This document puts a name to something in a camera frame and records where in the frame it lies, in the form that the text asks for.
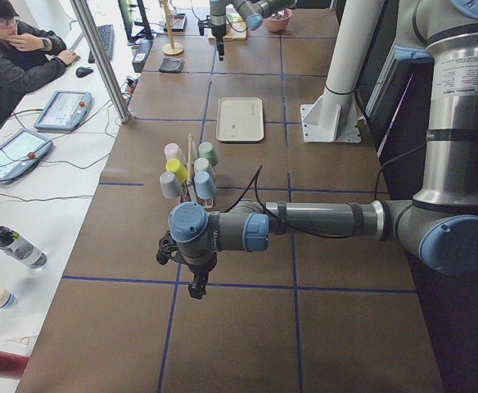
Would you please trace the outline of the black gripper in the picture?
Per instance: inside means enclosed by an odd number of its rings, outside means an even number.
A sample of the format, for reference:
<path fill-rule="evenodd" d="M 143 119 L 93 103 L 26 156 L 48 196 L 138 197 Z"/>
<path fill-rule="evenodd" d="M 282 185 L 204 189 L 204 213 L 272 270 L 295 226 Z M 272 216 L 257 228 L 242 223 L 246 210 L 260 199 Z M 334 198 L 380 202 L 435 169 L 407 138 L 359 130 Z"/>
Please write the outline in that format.
<path fill-rule="evenodd" d="M 217 51 L 218 51 L 219 61 L 224 61 L 225 55 L 224 55 L 223 37 L 217 37 L 216 38 L 216 48 L 217 48 Z"/>
<path fill-rule="evenodd" d="M 177 242 L 170 231 L 159 240 L 156 261 L 165 265 L 170 260 L 186 265 L 193 273 L 188 285 L 191 298 L 201 300 L 206 295 L 210 271 L 217 264 L 217 253 L 210 245 L 207 230 L 188 242 Z"/>

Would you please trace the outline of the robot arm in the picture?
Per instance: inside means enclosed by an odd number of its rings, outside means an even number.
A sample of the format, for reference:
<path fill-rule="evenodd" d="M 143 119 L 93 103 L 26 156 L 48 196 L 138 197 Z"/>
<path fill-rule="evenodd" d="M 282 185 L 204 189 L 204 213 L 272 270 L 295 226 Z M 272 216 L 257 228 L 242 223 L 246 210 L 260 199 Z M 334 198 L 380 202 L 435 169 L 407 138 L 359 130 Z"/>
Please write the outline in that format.
<path fill-rule="evenodd" d="M 269 0 L 269 1 L 248 1 L 248 0 L 215 0 L 210 1 L 210 17 L 206 20 L 211 33 L 215 38 L 216 51 L 219 60 L 224 60 L 223 38 L 227 33 L 227 6 L 234 10 L 246 23 L 248 29 L 258 29 L 264 19 L 285 8 L 295 7 L 297 1 L 291 0 Z"/>
<path fill-rule="evenodd" d="M 205 294 L 220 251 L 264 251 L 270 234 L 393 240 L 446 275 L 478 269 L 478 1 L 402 1 L 397 60 L 434 61 L 422 189 L 411 200 L 303 204 L 241 200 L 224 212 L 183 202 L 169 214 L 159 264 L 193 274 Z"/>

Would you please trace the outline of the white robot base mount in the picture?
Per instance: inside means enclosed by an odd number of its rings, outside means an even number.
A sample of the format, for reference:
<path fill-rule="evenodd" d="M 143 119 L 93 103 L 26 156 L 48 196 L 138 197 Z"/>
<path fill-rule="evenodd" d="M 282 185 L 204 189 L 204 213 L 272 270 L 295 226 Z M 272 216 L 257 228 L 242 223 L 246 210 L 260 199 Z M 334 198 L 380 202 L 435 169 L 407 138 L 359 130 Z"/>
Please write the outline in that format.
<path fill-rule="evenodd" d="M 361 142 L 355 90 L 384 3 L 345 3 L 323 93 L 300 107 L 305 142 Z"/>

